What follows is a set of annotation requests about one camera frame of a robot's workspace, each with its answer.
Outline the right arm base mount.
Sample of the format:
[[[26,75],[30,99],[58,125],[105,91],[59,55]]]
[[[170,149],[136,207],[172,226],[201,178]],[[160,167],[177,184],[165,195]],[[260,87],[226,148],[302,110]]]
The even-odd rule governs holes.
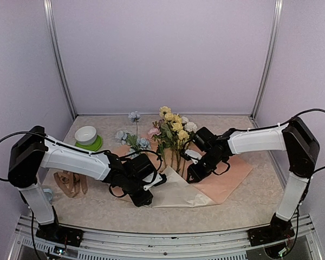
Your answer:
[[[291,220],[285,221],[274,215],[271,218],[270,224],[256,227],[248,230],[248,236],[251,246],[258,246],[268,243],[273,243],[293,237],[295,231]]]

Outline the pink fake rose stem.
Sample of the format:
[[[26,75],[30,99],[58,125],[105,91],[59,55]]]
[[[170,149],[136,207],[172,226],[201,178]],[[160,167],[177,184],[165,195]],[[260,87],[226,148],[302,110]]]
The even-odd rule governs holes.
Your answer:
[[[163,132],[161,130],[161,125],[164,123],[162,119],[153,122],[153,127],[148,131],[148,137],[157,143],[157,153],[161,155],[164,168],[167,167],[166,157],[165,157],[165,142],[163,141]]]

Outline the pink wrapping paper sheet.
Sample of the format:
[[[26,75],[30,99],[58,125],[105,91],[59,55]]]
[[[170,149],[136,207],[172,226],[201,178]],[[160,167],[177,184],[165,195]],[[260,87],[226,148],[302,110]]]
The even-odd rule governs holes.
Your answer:
[[[192,161],[181,159],[180,167],[177,167],[176,156],[169,148],[164,150],[163,158],[165,161],[159,172],[167,176],[167,181],[151,187],[151,208],[192,208],[222,204],[253,169],[240,157],[234,156],[229,160],[228,171],[226,164],[219,163],[216,174],[212,173],[198,183],[189,184],[186,181],[187,167]]]

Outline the yellow fake flower stem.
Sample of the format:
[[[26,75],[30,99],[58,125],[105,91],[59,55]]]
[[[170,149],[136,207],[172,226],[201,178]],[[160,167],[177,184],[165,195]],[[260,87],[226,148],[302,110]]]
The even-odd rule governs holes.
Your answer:
[[[181,147],[183,141],[189,137],[184,131],[182,119],[179,114],[172,113],[172,110],[167,106],[162,106],[159,109],[159,116],[164,121],[161,125],[163,141],[165,142],[165,150],[171,150],[171,167],[175,163],[175,171],[181,171]]]

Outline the white fake rose stem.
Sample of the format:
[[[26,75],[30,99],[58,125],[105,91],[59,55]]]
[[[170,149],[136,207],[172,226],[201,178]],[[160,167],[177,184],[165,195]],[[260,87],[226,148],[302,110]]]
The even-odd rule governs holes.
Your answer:
[[[182,119],[182,125],[184,128],[184,131],[186,131],[188,133],[188,138],[183,141],[183,145],[181,147],[181,152],[180,152],[181,158],[184,159],[183,167],[182,167],[182,174],[184,174],[185,163],[187,161],[187,159],[185,159],[185,150],[189,147],[190,143],[192,142],[192,139],[195,136],[195,133],[198,130],[198,127],[194,122],[190,121],[185,116],[182,116],[181,119]]]

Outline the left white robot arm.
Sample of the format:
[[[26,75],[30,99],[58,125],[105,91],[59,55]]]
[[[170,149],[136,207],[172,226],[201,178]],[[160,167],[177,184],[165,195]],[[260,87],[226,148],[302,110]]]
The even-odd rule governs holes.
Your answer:
[[[11,149],[8,181],[20,191],[37,222],[44,225],[44,233],[54,241],[65,236],[65,229],[56,222],[56,213],[37,180],[40,168],[73,172],[119,187],[137,207],[152,202],[150,188],[163,180],[145,153],[133,159],[109,150],[93,153],[46,135],[41,126],[21,135]]]

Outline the blue fake flower stem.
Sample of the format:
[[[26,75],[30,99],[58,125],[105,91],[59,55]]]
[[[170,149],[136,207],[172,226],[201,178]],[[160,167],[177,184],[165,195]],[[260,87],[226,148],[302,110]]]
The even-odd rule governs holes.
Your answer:
[[[141,114],[138,111],[130,112],[128,114],[128,119],[131,123],[135,124],[135,133],[120,130],[115,135],[117,142],[129,146],[127,156],[132,159],[137,157],[140,154],[140,151],[147,154],[148,150],[151,150],[150,141],[147,138],[139,137],[138,135],[138,122],[140,118]]]

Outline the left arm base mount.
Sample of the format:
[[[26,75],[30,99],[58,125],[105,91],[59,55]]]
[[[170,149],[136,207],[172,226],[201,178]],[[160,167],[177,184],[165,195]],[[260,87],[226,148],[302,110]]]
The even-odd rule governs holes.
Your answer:
[[[81,229],[60,225],[57,215],[55,215],[54,221],[51,224],[38,225],[36,237],[79,248],[83,238],[83,231]]]

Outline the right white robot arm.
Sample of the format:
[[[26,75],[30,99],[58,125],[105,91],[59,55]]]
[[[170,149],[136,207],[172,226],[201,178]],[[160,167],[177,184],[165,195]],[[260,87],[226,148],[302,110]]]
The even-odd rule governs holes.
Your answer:
[[[289,178],[284,195],[274,214],[277,218],[266,229],[273,241],[287,232],[287,224],[304,200],[315,173],[320,144],[299,117],[288,123],[265,128],[239,130],[230,128],[222,135],[208,128],[199,129],[192,139],[203,155],[187,149],[184,156],[192,164],[187,168],[187,182],[198,183],[216,172],[219,163],[228,164],[231,156],[246,152],[285,151],[289,160]]]

